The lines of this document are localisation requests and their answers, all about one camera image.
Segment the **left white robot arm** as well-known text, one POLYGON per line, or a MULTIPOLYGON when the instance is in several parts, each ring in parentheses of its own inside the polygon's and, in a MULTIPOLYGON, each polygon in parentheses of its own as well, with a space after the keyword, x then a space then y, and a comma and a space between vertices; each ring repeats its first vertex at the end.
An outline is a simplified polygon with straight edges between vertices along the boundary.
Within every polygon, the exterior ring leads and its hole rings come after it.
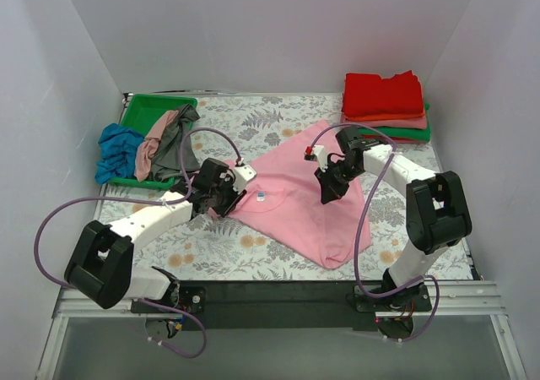
POLYGON ((166 192, 156 205, 104 225, 89 222, 73 250, 64 279, 98 306, 109 309, 124 298, 167 307, 181 303, 180 281, 162 268, 139 268, 134 256, 167 231, 209 211, 227 216, 245 197, 257 173, 249 165, 229 167, 207 159, 188 194, 166 192))

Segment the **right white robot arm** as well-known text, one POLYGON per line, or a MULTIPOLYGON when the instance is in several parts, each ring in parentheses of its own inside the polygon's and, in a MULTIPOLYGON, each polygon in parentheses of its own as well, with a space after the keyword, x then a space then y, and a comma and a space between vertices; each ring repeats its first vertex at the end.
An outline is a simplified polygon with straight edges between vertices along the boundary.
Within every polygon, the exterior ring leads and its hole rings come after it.
POLYGON ((357 284, 363 297, 390 302, 416 291, 429 278, 436 260, 471 234, 473 224, 462 181, 453 171, 432 171, 400 155, 397 143, 379 130, 374 131, 374 138, 366 138, 351 122, 335 128, 341 150, 337 160, 316 140, 304 154, 318 165, 315 176, 321 202, 342 199, 350 183, 364 173, 376 177, 370 196, 385 182, 405 198, 408 242, 401 256, 385 271, 376 290, 357 284))

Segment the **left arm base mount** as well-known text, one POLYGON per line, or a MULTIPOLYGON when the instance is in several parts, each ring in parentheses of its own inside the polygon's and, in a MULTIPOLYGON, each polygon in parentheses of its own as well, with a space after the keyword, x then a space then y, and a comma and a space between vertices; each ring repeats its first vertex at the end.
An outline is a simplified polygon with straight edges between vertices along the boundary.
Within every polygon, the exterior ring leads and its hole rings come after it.
POLYGON ((174 339, 182 332, 199 330, 199 326, 183 312, 201 317, 205 309, 206 290, 201 286, 184 286, 168 290, 161 300, 152 300, 160 307, 152 307, 141 301, 132 301, 130 312, 145 316, 144 327, 152 336, 174 339))

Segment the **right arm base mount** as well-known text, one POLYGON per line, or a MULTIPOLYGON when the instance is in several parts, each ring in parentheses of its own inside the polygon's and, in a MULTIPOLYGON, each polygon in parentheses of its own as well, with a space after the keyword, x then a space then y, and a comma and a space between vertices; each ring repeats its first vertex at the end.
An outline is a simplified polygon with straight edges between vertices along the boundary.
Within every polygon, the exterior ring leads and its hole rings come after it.
POLYGON ((413 337, 414 313, 432 312, 433 308, 425 284, 385 298, 368 297, 355 286, 345 300, 356 312, 374 313, 376 330, 386 339, 396 342, 413 337))

